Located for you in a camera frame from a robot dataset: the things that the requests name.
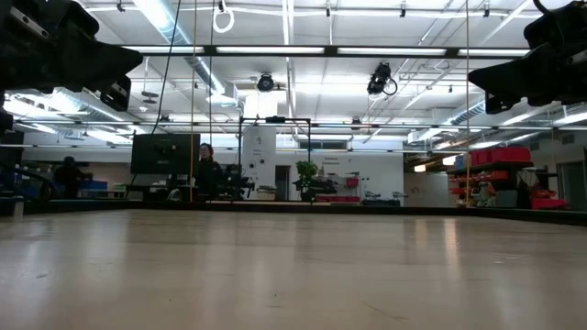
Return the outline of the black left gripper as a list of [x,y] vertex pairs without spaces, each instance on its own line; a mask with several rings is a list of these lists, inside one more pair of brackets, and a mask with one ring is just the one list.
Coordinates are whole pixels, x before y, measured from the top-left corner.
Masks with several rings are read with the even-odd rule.
[[88,90],[126,112],[127,74],[143,56],[98,40],[99,29],[74,0],[0,0],[0,91]]

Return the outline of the large red storage bins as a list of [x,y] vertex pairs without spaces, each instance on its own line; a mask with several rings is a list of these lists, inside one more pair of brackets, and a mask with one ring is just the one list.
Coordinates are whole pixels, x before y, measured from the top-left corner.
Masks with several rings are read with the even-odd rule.
[[528,148],[506,147],[506,148],[486,148],[475,150],[471,153],[471,164],[481,166],[502,162],[530,162],[531,153]]

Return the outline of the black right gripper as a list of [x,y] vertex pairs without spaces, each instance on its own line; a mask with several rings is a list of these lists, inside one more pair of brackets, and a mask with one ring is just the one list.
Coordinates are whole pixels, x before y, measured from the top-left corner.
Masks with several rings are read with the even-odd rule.
[[564,105],[587,100],[587,15],[575,14],[545,37],[533,34],[521,58],[471,71],[468,80],[485,91],[486,113],[497,115],[526,99],[530,106]]

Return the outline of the row of red bins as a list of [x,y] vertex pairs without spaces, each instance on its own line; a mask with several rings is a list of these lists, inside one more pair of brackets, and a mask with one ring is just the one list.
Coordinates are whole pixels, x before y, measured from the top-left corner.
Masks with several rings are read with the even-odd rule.
[[325,196],[318,195],[316,197],[317,203],[329,203],[329,204],[359,204],[361,198],[358,196]]

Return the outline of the neighbouring station black frame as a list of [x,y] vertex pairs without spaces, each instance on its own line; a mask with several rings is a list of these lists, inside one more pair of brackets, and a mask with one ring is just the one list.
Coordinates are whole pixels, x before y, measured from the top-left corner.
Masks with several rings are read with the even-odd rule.
[[[238,121],[238,165],[241,166],[242,169],[242,128],[243,122],[246,120],[245,117],[241,116]],[[311,119],[310,118],[286,118],[284,116],[272,116],[266,117],[264,119],[264,125],[276,127],[276,166],[278,161],[278,148],[277,148],[277,129],[278,128],[299,128],[302,124],[307,125],[307,129],[305,130],[305,134],[308,137],[308,140],[311,140]]]

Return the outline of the tall green potted plant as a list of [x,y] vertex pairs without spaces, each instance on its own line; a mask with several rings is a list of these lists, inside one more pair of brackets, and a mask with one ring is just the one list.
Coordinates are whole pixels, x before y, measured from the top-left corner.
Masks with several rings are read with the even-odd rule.
[[316,192],[312,189],[314,177],[317,175],[317,166],[311,160],[299,160],[295,163],[298,180],[293,184],[300,193],[303,202],[313,202]]

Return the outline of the white pillar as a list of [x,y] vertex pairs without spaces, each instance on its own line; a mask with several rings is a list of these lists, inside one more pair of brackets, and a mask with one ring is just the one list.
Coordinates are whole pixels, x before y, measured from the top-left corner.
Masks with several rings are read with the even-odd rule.
[[276,127],[264,125],[264,119],[277,112],[278,101],[271,93],[258,92],[245,99],[242,169],[255,184],[250,200],[275,200]]

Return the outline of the black monitor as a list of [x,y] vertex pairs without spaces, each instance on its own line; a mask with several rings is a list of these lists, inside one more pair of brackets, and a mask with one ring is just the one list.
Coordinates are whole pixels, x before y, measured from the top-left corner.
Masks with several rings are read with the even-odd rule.
[[133,139],[132,174],[195,173],[200,146],[199,134],[145,134]]

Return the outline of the black rig crossbar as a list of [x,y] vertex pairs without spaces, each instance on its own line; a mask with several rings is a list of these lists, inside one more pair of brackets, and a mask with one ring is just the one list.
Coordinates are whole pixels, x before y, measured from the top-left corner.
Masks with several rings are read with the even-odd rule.
[[277,57],[364,57],[414,59],[516,59],[525,56],[528,49],[508,48],[430,48],[430,47],[366,47],[366,46],[162,46],[125,45],[146,56],[189,54],[203,56],[277,56]]

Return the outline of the black box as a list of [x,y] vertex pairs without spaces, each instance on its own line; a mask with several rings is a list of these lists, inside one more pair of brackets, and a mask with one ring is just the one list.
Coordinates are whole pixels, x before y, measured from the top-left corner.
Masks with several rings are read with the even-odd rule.
[[23,148],[20,147],[24,142],[23,132],[7,132],[0,137],[0,162],[15,165],[22,160]]

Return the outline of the silver ventilation duct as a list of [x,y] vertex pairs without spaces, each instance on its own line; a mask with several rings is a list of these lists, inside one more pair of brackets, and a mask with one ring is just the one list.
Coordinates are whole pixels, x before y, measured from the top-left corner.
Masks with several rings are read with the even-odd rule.
[[514,126],[532,117],[551,115],[561,112],[564,105],[561,102],[553,102],[551,104],[531,107],[526,99],[514,105],[510,110],[506,110],[497,115],[489,115],[486,113],[486,104],[483,97],[474,98],[470,106],[465,104],[456,109],[452,115],[444,122],[444,125],[451,126],[465,126],[467,121],[470,121],[471,126]]
[[96,120],[122,122],[109,106],[101,103],[90,93],[69,93],[59,90],[51,94],[8,93],[4,109],[8,113],[23,117],[89,116]]
[[194,39],[179,23],[180,4],[173,6],[171,0],[132,1],[173,48],[179,46],[193,48],[183,59],[211,94],[207,97],[209,103],[221,106],[236,106],[238,104],[236,87],[218,78],[212,73],[211,63],[194,54]]

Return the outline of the black aluminium table frame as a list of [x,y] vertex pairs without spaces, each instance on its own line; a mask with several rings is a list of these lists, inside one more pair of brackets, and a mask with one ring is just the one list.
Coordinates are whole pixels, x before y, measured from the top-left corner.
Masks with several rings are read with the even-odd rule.
[[520,210],[500,208],[438,208],[396,206],[317,205],[303,203],[179,203],[124,200],[56,200],[31,202],[22,198],[0,198],[0,216],[12,215],[21,204],[25,215],[97,212],[125,209],[244,212],[316,215],[409,215],[440,217],[483,217],[534,222],[542,224],[580,226],[587,228],[587,213],[552,210]]

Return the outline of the dark door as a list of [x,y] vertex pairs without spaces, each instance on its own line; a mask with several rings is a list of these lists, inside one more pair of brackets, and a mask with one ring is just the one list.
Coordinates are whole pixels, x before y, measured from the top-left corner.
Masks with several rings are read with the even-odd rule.
[[275,200],[285,202],[289,200],[290,166],[277,165],[275,167]]

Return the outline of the black storage shelf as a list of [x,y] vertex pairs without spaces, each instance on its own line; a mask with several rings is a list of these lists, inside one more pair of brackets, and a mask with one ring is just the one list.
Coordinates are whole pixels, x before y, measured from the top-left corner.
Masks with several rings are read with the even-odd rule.
[[[532,162],[502,162],[449,170],[449,196],[458,208],[524,208],[530,205],[524,198],[530,197],[528,192],[522,192],[523,188],[528,188],[523,174],[533,166]],[[508,171],[509,179],[480,181],[477,175],[482,171]]]

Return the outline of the person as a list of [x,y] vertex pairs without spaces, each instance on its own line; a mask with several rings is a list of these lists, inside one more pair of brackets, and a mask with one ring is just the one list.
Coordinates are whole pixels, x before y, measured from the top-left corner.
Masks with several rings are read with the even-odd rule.
[[194,183],[198,194],[212,200],[218,195],[217,183],[222,176],[222,169],[214,159],[214,149],[208,143],[199,147],[199,160],[196,166]]
[[72,156],[67,156],[63,164],[53,174],[53,181],[63,188],[63,196],[66,199],[78,197],[80,182],[90,181],[94,175],[91,172],[82,172]]

